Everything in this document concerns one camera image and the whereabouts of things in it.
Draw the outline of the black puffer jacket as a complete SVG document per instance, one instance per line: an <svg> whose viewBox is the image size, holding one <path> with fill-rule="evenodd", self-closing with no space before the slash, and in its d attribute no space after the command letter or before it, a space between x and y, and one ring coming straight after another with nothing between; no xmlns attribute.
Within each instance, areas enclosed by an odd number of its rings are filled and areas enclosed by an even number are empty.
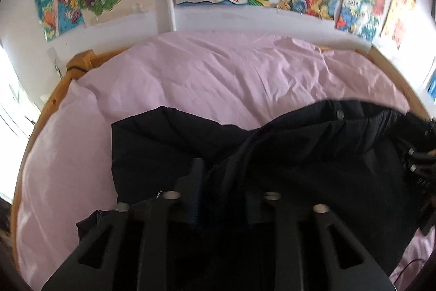
<svg viewBox="0 0 436 291"><path fill-rule="evenodd" d="M326 205L389 277L419 230L407 202L406 114L325 100L246 130L160 107L111 128L117 201L171 191L202 161L194 221L167 227L165 290L248 290L252 204L268 191L298 209Z"/></svg>

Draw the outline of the pale orange drawing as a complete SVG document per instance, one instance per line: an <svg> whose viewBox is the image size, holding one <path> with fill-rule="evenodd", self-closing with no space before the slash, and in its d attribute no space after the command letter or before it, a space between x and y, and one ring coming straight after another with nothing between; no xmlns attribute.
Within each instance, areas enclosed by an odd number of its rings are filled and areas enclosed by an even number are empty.
<svg viewBox="0 0 436 291"><path fill-rule="evenodd" d="M380 36L396 49L401 48L416 0L391 0Z"/></svg>

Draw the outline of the pink bed sheet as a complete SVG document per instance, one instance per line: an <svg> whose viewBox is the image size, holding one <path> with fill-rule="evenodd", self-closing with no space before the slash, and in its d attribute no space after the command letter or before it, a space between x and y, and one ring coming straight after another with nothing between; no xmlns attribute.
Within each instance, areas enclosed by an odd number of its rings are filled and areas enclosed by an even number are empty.
<svg viewBox="0 0 436 291"><path fill-rule="evenodd" d="M22 176L18 259L43 286L80 244L78 225L116 209L114 123L160 107L251 130L325 100L411 112L373 63L280 35L172 32L150 38L69 85Z"/></svg>

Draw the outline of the wooden bed frame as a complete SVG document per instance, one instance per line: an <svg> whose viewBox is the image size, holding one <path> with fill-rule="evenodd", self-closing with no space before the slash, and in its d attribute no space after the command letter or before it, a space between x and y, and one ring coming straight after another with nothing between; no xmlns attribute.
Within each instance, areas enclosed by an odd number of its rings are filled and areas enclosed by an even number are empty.
<svg viewBox="0 0 436 291"><path fill-rule="evenodd" d="M97 54L92 49L88 49L84 52L80 52L74 55L66 64L66 74L61 78L57 87L55 87L53 93L49 96L43 109L41 110L38 121L34 125L31 136L29 137L27 146L24 151L22 162L19 168L19 174L16 181L16 188L13 197L13 203L10 213L10 234L11 244L13 251L13 260L16 269L19 269L18 259L18 215L22 202L22 176L24 173L24 166L27 161L27 157L35 144L37 137L43 130L50 117L58 111L60 103L66 97L69 89L69 85L73 80L78 80L83 77L87 72L93 69L101 67L104 63L114 58L115 56L127 51L127 48L114 49L108 52ZM362 49L355 49L355 53L360 54L368 61L378 67L390 80L394 83L395 87L403 96L407 99L410 111L420 117L423 120L431 120L432 116L426 109L422 100L419 98L416 91L410 86L409 82L399 72L399 70L386 59L375 47L370 47L369 50L364 51Z"/></svg>

